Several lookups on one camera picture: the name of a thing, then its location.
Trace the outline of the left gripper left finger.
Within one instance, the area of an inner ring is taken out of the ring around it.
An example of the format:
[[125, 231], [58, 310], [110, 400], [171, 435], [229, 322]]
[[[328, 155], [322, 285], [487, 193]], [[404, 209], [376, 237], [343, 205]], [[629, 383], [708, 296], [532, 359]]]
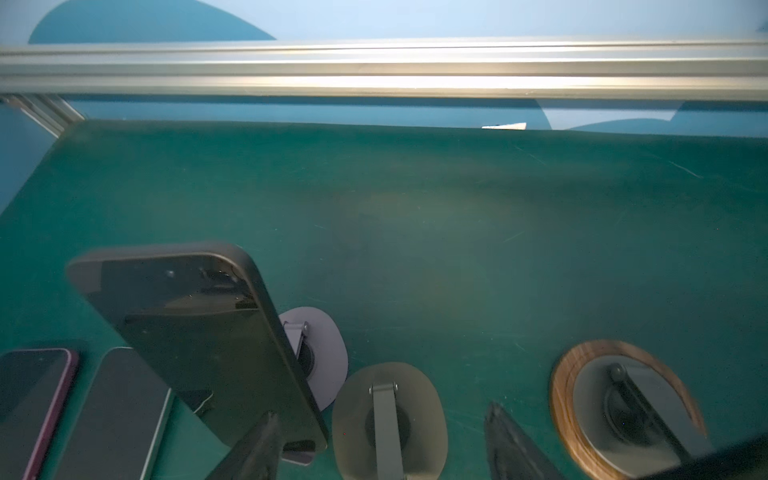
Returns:
[[206, 480], [275, 479], [281, 456], [278, 415], [265, 413], [207, 475]]

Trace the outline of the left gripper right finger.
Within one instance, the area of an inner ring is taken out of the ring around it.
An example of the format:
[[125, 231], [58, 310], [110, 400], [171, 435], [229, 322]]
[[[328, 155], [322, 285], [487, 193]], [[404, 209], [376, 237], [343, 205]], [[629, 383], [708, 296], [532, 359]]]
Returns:
[[541, 449], [499, 403], [492, 401], [484, 419], [487, 463], [493, 480], [564, 479]]

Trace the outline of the light blue phone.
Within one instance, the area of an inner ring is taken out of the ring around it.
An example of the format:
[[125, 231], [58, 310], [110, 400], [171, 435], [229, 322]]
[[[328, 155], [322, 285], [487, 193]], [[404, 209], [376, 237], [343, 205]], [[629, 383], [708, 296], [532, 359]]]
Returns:
[[109, 350], [54, 477], [150, 478], [173, 400], [172, 390], [134, 349]]

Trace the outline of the purple phone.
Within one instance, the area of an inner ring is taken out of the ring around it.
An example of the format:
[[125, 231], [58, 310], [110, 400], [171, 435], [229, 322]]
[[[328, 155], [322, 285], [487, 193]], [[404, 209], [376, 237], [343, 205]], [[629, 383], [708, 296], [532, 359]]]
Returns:
[[1, 356], [1, 477], [36, 479], [78, 368], [67, 348]]

